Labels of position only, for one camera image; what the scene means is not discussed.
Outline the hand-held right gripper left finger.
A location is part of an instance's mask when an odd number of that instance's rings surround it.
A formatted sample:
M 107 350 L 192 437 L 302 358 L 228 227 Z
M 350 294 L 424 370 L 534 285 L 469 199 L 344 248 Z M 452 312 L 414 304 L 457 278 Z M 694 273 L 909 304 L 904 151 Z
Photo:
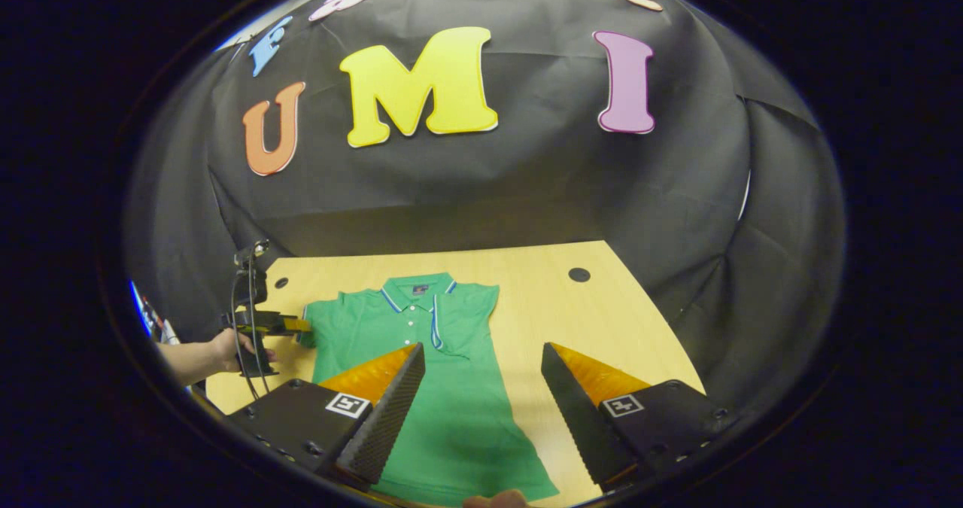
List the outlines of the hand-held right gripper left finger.
M 426 371 L 422 343 L 323 382 L 293 379 L 227 421 L 293 466 L 368 491 L 378 484 Z

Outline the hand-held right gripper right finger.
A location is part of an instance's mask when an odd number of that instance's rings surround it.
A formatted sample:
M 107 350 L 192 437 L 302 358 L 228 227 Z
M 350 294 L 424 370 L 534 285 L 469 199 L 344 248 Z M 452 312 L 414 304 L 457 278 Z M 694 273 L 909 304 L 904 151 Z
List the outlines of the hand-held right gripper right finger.
M 734 412 L 681 380 L 649 384 L 554 342 L 543 346 L 541 374 L 605 494 L 681 467 L 735 424 Z

